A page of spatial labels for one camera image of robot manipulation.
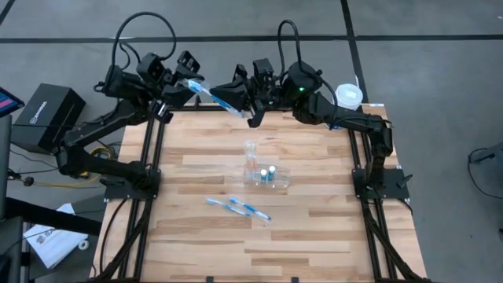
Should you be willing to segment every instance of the clear plastic container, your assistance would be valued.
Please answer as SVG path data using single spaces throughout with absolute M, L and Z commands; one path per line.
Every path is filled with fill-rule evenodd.
M 290 170 L 273 164 L 258 164 L 256 155 L 257 144 L 253 141 L 244 143 L 244 184 L 264 188 L 288 188 L 290 186 Z
M 351 83 L 344 83 L 337 87 L 336 89 L 337 106 L 356 110 L 362 104 L 363 93 L 359 87 Z M 334 126 L 332 130 L 343 129 L 339 126 Z

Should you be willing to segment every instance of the toothbrush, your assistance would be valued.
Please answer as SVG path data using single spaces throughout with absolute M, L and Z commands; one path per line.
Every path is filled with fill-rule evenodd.
M 237 109 L 230 106 L 227 102 L 225 102 L 222 99 L 211 94 L 210 90 L 203 87 L 200 83 L 198 83 L 194 80 L 191 80 L 191 79 L 187 79 L 185 83 L 186 83 L 187 88 L 189 88 L 191 91 L 193 91 L 195 93 L 204 92 L 205 94 L 209 95 L 214 101 L 219 103 L 220 106 L 222 106 L 228 112 L 233 113 L 234 115 L 239 116 L 240 118 L 244 118 L 243 112 L 237 111 Z
M 272 218 L 270 216 L 268 216 L 267 214 L 259 211 L 258 209 L 254 208 L 254 207 L 251 207 L 249 206 L 248 204 L 238 200 L 236 197 L 229 197 L 229 201 L 233 204 L 240 204 L 242 206 L 244 206 L 244 208 L 248 209 L 249 211 L 255 213 L 258 217 L 262 218 L 262 219 L 265 219 L 265 220 L 271 220 Z
M 232 211 L 232 212 L 236 212 L 236 213 L 237 213 L 237 214 L 239 214 L 239 215 L 243 215 L 243 216 L 246 216 L 246 217 L 250 217 L 250 216 L 252 216 L 252 215 L 250 215 L 249 213 L 247 213 L 246 211 L 241 211 L 241 210 L 239 210 L 239 209 L 237 209 L 237 208 L 235 208 L 235 207 L 232 207 L 232 206 L 230 206 L 230 205 L 228 205 L 228 204 L 224 204 L 223 202 L 218 201 L 218 200 L 206 199 L 206 202 L 207 202 L 208 204 L 210 204 L 210 205 L 219 204 L 219 205 L 221 205 L 222 207 L 224 207 L 225 209 L 230 210 L 230 211 Z

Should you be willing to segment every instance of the black box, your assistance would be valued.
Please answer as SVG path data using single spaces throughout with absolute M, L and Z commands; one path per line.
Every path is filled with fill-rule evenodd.
M 64 133 L 71 130 L 57 125 L 75 125 L 84 105 L 71 88 L 41 83 L 13 124 L 11 142 L 32 153 L 52 154 Z

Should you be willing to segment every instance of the wooden tabletop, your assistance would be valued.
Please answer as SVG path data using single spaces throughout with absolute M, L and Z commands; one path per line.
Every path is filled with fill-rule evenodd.
M 386 117 L 382 105 L 365 105 L 364 111 Z M 145 128 L 126 128 L 121 161 L 139 160 Z M 365 162 L 359 134 L 357 138 Z M 287 189 L 243 184 L 247 140 L 258 143 L 259 163 L 291 170 Z M 387 166 L 397 164 L 395 153 L 387 158 Z M 257 129 L 228 112 L 176 112 L 164 134 L 162 186 L 153 204 L 141 280 L 372 281 L 353 167 L 347 130 L 303 125 L 290 112 L 266 113 Z M 272 221 L 245 218 L 205 202 L 228 196 L 267 213 Z M 107 206 L 98 247 L 119 202 Z M 396 200 L 386 200 L 384 210 L 391 242 L 416 273 L 426 276 L 410 211 Z M 124 241 L 129 211 L 130 201 L 112 224 L 106 263 Z M 384 252 L 378 247 L 386 277 Z M 129 275 L 133 266 L 130 261 Z

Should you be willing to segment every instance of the paper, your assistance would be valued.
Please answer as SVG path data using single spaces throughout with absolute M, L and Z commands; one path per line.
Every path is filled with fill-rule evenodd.
M 60 212 L 75 214 L 71 204 L 63 204 L 57 209 Z M 39 258 L 48 269 L 54 268 L 63 260 L 81 241 L 87 239 L 84 233 L 69 232 L 65 230 L 52 230 L 53 227 L 35 225 L 30 230 L 24 232 L 24 237 L 35 250 Z

